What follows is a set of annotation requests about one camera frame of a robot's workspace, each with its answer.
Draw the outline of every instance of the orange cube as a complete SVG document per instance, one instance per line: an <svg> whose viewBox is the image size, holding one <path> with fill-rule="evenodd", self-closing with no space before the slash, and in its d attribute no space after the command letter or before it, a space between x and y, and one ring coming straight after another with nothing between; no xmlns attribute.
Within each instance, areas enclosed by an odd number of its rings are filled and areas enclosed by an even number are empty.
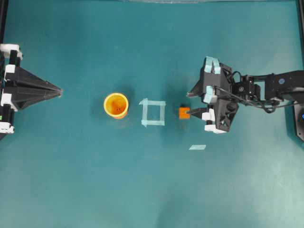
<svg viewBox="0 0 304 228"><path fill-rule="evenodd" d="M179 118L180 119L190 119L190 114L188 114L187 111L190 111L189 107L180 107L179 108Z"/></svg>

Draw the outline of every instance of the blue button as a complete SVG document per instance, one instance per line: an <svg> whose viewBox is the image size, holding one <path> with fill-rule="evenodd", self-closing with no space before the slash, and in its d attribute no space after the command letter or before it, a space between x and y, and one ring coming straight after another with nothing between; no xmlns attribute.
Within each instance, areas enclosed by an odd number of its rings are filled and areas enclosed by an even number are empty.
<svg viewBox="0 0 304 228"><path fill-rule="evenodd" d="M285 83L285 79L283 79L283 78L281 78L280 80L279 80L279 84L284 84Z"/></svg>

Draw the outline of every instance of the wire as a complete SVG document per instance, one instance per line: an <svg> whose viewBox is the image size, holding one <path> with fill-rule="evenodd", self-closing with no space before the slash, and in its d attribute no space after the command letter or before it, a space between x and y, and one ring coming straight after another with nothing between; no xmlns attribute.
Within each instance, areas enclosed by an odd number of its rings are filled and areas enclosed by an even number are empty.
<svg viewBox="0 0 304 228"><path fill-rule="evenodd" d="M262 107L257 106L256 104L254 104L253 102L247 101L247 100L243 99L242 97L239 97L239 96L237 96L237 95L234 95L233 93L228 92L228 91L225 90L225 89L219 88L219 87L217 87L217 86L214 86L214 88L217 89L217 90L219 90L219 91L222 91L222 92L224 92L224 93L227 93L227 94L229 94L230 96L232 96L232 97L234 97L234 98L236 98L236 99L239 99L239 100L241 100L241 101L243 101L243 102L245 102L245 103L247 103L247 104L249 104L249 105L251 105L251 106L254 106L254 107L256 107L256 108L263 109Z"/></svg>
<svg viewBox="0 0 304 228"><path fill-rule="evenodd" d="M259 109L263 109L265 112L267 113L273 113L277 108L283 108L283 107L291 107L291 106L295 106L295 105L304 105L304 103L293 103L293 104L285 104L285 105L281 105L281 106L273 106L273 107L265 107L264 105L263 106L258 106L256 105L255 103L251 102L251 101L247 101L245 99L243 99L242 97L239 97L237 95L234 95L233 93L231 92L228 92L227 90L225 89L222 89L222 88L219 88L217 86L214 86L215 89L219 90L219 91L222 91L224 93L227 93L229 94L230 96L236 98L236 99L239 99L247 104L249 104L250 106L254 106L255 108L259 108Z"/></svg>
<svg viewBox="0 0 304 228"><path fill-rule="evenodd" d="M238 74L240 77L242 77L242 75L241 75L241 73L239 71L233 72L231 77L234 77L235 74Z"/></svg>

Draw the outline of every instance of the orange cup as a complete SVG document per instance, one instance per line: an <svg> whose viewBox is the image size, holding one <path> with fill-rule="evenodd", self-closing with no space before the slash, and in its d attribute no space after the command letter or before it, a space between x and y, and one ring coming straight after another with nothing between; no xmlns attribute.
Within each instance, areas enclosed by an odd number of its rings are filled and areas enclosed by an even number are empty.
<svg viewBox="0 0 304 228"><path fill-rule="evenodd" d="M128 114L129 102L125 95L112 93L104 100L105 112L114 119L123 119Z"/></svg>

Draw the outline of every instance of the white clamp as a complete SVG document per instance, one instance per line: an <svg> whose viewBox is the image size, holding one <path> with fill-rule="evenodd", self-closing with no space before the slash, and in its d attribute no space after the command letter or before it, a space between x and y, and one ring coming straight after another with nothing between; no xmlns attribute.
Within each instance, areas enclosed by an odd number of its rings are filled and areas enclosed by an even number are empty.
<svg viewBox="0 0 304 228"><path fill-rule="evenodd" d="M0 133L13 134L15 132L14 126L8 122L0 122Z"/></svg>
<svg viewBox="0 0 304 228"><path fill-rule="evenodd" d="M214 109L210 108L209 112L203 113L201 115L201 119L204 121L212 121L215 122L215 113L214 113ZM215 124L207 124L205 125L205 131L206 132L213 132L215 134L222 134L222 133L226 133L223 130L219 130L216 128Z"/></svg>
<svg viewBox="0 0 304 228"><path fill-rule="evenodd" d="M5 58L10 57L11 50L17 51L17 57L19 57L20 60L23 59L23 54L20 51L20 46L18 44L0 44L0 51L3 52Z"/></svg>
<svg viewBox="0 0 304 228"><path fill-rule="evenodd" d="M6 81L6 73L15 73L16 65L7 64L5 66L4 81Z"/></svg>
<svg viewBox="0 0 304 228"><path fill-rule="evenodd" d="M14 109L15 112L18 111L18 109L15 107L15 105L11 101L11 94L5 94L3 91L2 91L2 96L1 96L1 102L0 102L0 104L1 104L2 107L4 105L10 105L10 107L12 109Z"/></svg>

